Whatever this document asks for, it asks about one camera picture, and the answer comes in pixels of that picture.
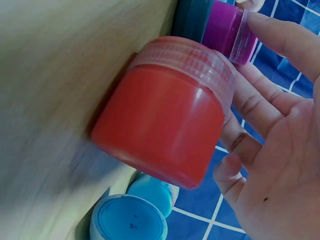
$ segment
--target hand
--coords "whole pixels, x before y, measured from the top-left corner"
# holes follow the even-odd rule
[[[249,26],[314,83],[314,99],[282,92],[252,64],[237,67],[233,105],[265,143],[253,139],[230,112],[221,137],[230,155],[214,179],[254,240],[319,239],[320,38],[259,13],[250,14]]]

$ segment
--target clear plastic lid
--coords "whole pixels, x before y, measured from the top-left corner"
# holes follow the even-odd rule
[[[186,74],[211,90],[226,116],[235,91],[234,75],[227,61],[221,53],[200,43],[166,36],[148,43],[133,60],[129,70],[140,65],[158,65]]]
[[[258,42],[257,37],[249,28],[248,13],[247,10],[244,10],[240,27],[229,57],[231,62],[240,65],[245,65],[251,59]]]

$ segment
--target finger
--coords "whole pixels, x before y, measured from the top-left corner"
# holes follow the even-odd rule
[[[281,119],[282,113],[268,102],[240,73],[235,77],[235,109],[263,138]]]
[[[303,97],[283,92],[276,84],[265,77],[252,63],[248,63],[245,66],[237,65],[236,69],[285,117],[290,113],[291,108],[303,100]]]
[[[286,56],[313,83],[320,75],[320,38],[301,25],[252,12],[250,29],[271,50]]]
[[[213,173],[213,179],[232,208],[235,208],[239,194],[246,183],[240,170],[241,159],[235,154],[230,154],[222,159]]]
[[[231,110],[223,126],[220,141],[229,153],[240,157],[242,165],[249,172],[262,145],[239,124]]]

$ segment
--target purple lid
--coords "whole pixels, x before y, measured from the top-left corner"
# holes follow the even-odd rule
[[[248,12],[215,1],[202,44],[217,50],[236,64],[245,65],[253,55],[257,37],[249,29]]]

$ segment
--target red jar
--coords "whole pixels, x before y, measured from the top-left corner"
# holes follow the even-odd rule
[[[114,158],[174,185],[197,187],[230,109],[234,77],[216,51],[180,37],[148,43],[91,138]]]

